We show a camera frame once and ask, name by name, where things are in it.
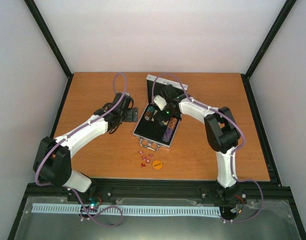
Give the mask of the red poker chip stack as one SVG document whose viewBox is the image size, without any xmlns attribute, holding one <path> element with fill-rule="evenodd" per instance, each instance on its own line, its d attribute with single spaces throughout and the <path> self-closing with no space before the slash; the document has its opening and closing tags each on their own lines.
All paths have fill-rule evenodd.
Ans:
<svg viewBox="0 0 306 240">
<path fill-rule="evenodd" d="M 177 122 L 178 122 L 178 119 L 175 118 L 175 117 L 172 117 L 169 122 L 168 122 L 168 125 L 167 127 L 171 130 L 174 130 L 177 126 Z"/>
</svg>

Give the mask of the brown poker chip stack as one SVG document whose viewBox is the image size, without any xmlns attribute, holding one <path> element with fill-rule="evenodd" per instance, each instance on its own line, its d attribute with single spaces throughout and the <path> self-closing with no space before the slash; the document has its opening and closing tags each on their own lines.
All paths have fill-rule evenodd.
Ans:
<svg viewBox="0 0 306 240">
<path fill-rule="evenodd" d="M 153 116 L 154 111 L 147 110 L 144 114 L 144 119 L 150 121 Z"/>
</svg>

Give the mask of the blue poker chip stack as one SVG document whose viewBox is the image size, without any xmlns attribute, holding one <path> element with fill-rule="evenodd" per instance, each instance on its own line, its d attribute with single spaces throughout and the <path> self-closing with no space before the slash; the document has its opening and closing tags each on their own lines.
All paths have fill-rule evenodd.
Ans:
<svg viewBox="0 0 306 240">
<path fill-rule="evenodd" d="M 149 112 L 154 112 L 154 111 L 155 111 L 155 108 L 154 108 L 153 106 L 149 106 L 149 107 L 147 108 L 147 111 L 149 111 Z"/>
</svg>

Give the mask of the purple poker chip stack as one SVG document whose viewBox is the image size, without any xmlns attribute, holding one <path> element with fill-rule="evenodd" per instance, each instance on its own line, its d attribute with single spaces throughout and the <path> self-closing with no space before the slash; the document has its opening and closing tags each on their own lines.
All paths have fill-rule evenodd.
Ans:
<svg viewBox="0 0 306 240">
<path fill-rule="evenodd" d="M 174 129 L 168 127 L 163 135 L 162 141 L 165 143 L 169 143 L 172 139 L 173 133 Z"/>
</svg>

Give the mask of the aluminium poker case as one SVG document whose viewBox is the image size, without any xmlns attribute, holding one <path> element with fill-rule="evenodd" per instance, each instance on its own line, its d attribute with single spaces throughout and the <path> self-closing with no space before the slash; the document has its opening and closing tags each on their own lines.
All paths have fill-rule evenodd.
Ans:
<svg viewBox="0 0 306 240">
<path fill-rule="evenodd" d="M 166 97 L 167 100 L 185 97 L 184 91 L 188 85 L 177 83 L 154 75 L 147 75 L 148 104 L 133 131 L 139 139 L 139 145 L 146 149 L 157 151 L 161 147 L 169 148 L 181 121 L 181 113 L 174 110 L 162 111 L 152 101 L 155 96 Z"/>
</svg>

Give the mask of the orange dealer button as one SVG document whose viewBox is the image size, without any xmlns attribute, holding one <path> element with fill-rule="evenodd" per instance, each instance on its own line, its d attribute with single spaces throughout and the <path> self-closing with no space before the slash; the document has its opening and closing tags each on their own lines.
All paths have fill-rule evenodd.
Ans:
<svg viewBox="0 0 306 240">
<path fill-rule="evenodd" d="M 162 169 L 162 167 L 163 167 L 163 163 L 162 163 L 162 161 L 160 161 L 160 160 L 155 160 L 154 162 L 152 162 L 152 167 L 153 167 L 155 170 L 160 170 L 160 169 Z"/>
</svg>

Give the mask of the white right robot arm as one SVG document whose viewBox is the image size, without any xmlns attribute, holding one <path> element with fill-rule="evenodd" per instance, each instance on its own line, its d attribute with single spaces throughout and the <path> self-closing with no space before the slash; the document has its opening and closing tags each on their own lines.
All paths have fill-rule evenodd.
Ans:
<svg viewBox="0 0 306 240">
<path fill-rule="evenodd" d="M 230 108 L 208 106 L 183 93 L 173 85 L 164 86 L 159 93 L 152 87 L 151 100 L 161 112 L 168 116 L 188 115 L 205 126 L 209 146 L 215 151 L 218 167 L 217 198 L 227 202 L 237 192 L 235 151 L 238 141 L 244 138 Z"/>
</svg>

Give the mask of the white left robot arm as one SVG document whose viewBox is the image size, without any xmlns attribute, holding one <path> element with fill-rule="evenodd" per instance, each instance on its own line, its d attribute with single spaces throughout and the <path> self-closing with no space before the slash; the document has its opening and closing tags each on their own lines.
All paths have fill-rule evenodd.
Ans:
<svg viewBox="0 0 306 240">
<path fill-rule="evenodd" d="M 96 110 L 84 123 L 56 138 L 41 140 L 33 170 L 39 186 L 53 185 L 79 191 L 85 201 L 92 201 L 97 189 L 92 180 L 72 169 L 73 156 L 95 138 L 113 134 L 123 122 L 136 122 L 138 109 L 126 93 L 116 93 L 112 102 Z"/>
</svg>

